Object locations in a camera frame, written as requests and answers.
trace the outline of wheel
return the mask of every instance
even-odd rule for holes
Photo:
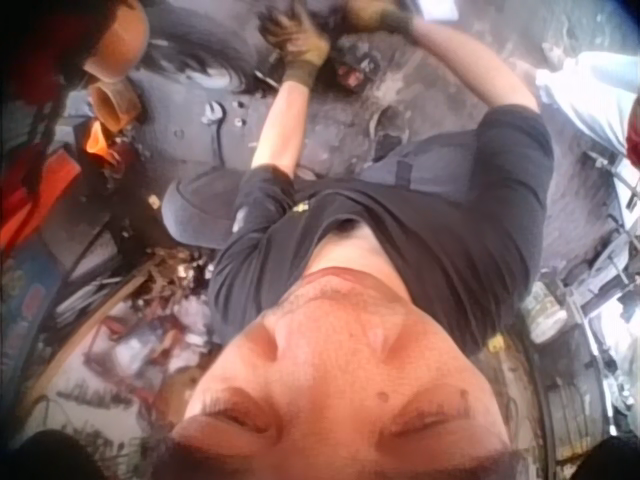
[[[179,83],[233,92],[255,87],[256,54],[215,18],[162,4],[147,8],[149,45],[140,66]]]

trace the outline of hand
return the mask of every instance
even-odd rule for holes
[[[411,31],[411,15],[402,12],[394,0],[347,0],[346,11],[347,20],[360,32]]]
[[[318,69],[329,56],[329,39],[311,21],[306,9],[293,2],[287,13],[269,10],[260,15],[260,33],[282,52],[285,81],[294,80],[311,87]]]

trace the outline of work glove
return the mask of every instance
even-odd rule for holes
[[[385,31],[411,36],[413,17],[394,0],[347,0],[347,20],[360,32]]]
[[[294,81],[311,88],[318,70],[329,56],[329,39],[313,24],[299,0],[288,13],[270,9],[260,15],[260,34],[282,52],[283,82]]]

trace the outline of concrete floor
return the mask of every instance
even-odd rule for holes
[[[313,0],[315,9],[336,0]],[[256,32],[255,13],[266,3],[255,0],[173,0],[243,28],[247,40],[265,50]],[[540,50],[550,41],[576,54],[589,49],[637,52],[638,36],[631,20],[612,1],[606,0],[457,0],[459,27],[473,34],[507,59],[516,57],[543,66]],[[400,38],[386,34],[357,36],[359,42],[380,59],[382,74],[364,94],[345,96],[332,91],[315,92],[310,108],[306,148],[302,164],[321,174],[341,176],[353,172],[371,156],[367,137],[371,116],[385,105],[401,108],[408,119],[410,139],[438,132],[473,128],[486,111],[452,75],[426,53]],[[227,107],[222,127],[222,146],[228,166],[247,168],[255,142],[266,118],[272,96],[234,96],[245,109],[231,106],[228,95],[193,86],[172,84],[146,72],[136,72],[149,110],[149,121],[138,132],[148,151],[146,187],[161,197],[166,185],[190,175],[211,162],[211,131],[200,122],[205,103],[217,99]],[[565,271],[590,259],[611,230],[606,220],[613,200],[606,174],[578,161],[589,145],[558,110],[544,108],[556,151],[556,175],[549,196],[545,235],[545,268]],[[235,118],[246,120],[236,127]]]

